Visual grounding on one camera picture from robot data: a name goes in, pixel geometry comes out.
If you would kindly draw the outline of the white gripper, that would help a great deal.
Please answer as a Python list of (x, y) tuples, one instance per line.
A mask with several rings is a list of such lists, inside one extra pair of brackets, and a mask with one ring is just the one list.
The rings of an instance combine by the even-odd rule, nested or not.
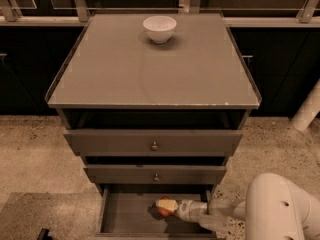
[(198, 222), (202, 214), (208, 213), (208, 207), (205, 202), (193, 200), (161, 200), (159, 202), (161, 208), (164, 208), (183, 221)]

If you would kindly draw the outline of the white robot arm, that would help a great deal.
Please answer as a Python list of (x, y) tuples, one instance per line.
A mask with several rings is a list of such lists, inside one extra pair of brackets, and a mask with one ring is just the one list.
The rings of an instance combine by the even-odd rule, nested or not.
[(320, 240), (320, 200), (274, 173), (256, 176), (243, 199), (212, 198), (207, 202), (159, 199), (162, 215), (227, 231), (229, 217), (245, 222), (245, 240)]

